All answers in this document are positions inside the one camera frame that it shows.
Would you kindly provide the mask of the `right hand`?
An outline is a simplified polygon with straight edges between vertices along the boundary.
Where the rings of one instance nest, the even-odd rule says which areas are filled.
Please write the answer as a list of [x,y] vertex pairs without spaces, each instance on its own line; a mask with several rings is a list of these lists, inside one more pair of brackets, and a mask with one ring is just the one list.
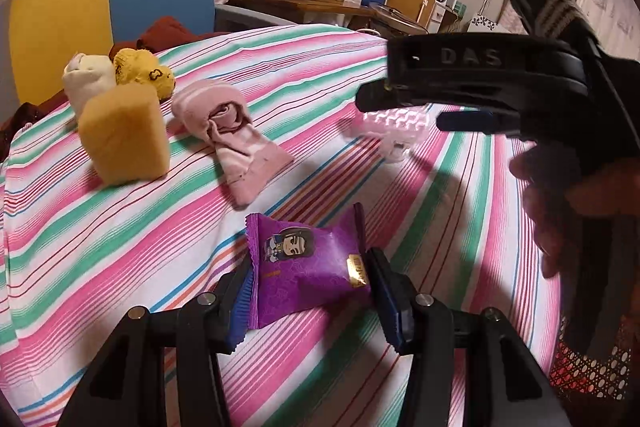
[[608,165],[573,185],[558,197],[534,180],[534,152],[511,159],[510,173],[525,181],[523,208],[534,222],[534,239],[542,250],[541,273],[551,279],[566,267],[576,251],[579,234],[572,218],[608,218],[639,214],[639,161],[627,159]]

